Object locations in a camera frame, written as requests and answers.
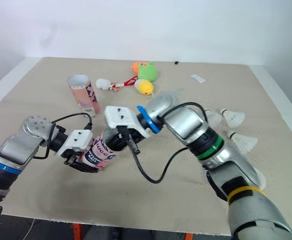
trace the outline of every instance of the orange toy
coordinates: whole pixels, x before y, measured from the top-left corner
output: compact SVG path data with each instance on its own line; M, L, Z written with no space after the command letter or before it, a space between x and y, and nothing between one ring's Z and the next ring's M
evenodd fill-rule
M138 66L139 65L143 65L143 66L146 66L148 65L147 62L135 62L132 66L131 66L131 69L134 71L134 73L138 74Z

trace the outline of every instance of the red table leg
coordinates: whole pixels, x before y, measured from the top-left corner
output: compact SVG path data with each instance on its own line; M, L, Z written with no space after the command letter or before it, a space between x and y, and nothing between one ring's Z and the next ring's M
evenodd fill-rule
M82 240L82 225L80 223L72 223L70 226L74 230L74 240Z
M193 240L193 234L192 233L186 233L184 240Z

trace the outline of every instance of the floor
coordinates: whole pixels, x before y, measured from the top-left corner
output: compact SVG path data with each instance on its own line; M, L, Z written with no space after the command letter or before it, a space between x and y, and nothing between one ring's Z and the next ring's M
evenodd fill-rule
M0 240L23 240L33 219L2 215ZM182 240L183 233L83 225L83 240ZM35 220L26 240L73 240L69 223ZM230 240L230 236L195 235L193 240Z

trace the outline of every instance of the cylindrical container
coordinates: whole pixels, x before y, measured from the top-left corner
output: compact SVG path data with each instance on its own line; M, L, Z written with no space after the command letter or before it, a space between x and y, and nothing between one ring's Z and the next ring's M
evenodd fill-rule
M120 152L112 151L106 145L106 139L113 134L112 131L113 129L107 128L100 136L94 139L89 151L81 156L81 162L91 167L98 168L98 170L102 170L103 167L115 158Z
M96 116L98 102L90 78L86 74L75 74L68 78L67 83L82 111Z

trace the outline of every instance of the tabletop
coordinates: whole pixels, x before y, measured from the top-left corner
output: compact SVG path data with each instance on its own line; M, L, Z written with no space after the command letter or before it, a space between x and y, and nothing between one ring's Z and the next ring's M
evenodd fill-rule
M122 83L134 76L132 61L43 58L0 102L0 144L16 133L30 115L50 120L80 112L67 78L85 73L95 86L99 78ZM247 154L265 176L264 191L292 227L292 132L247 65L155 62L158 79L154 95L174 91L180 102L193 101L211 110L227 108L246 114L236 132L258 138ZM191 78L197 74L205 82ZM137 113L153 96L134 87L119 92L95 89L100 113L93 118L93 135L107 126L107 105L125 106ZM70 133L86 124L84 117L60 123ZM223 122L216 131L226 137ZM158 178L168 158L183 145L167 130L139 143L144 169ZM125 228L229 235L228 205L205 182L203 169L190 152L179 154L160 184L146 181L129 149L103 171L83 173L63 164L51 152L33 159L2 202L7 215Z

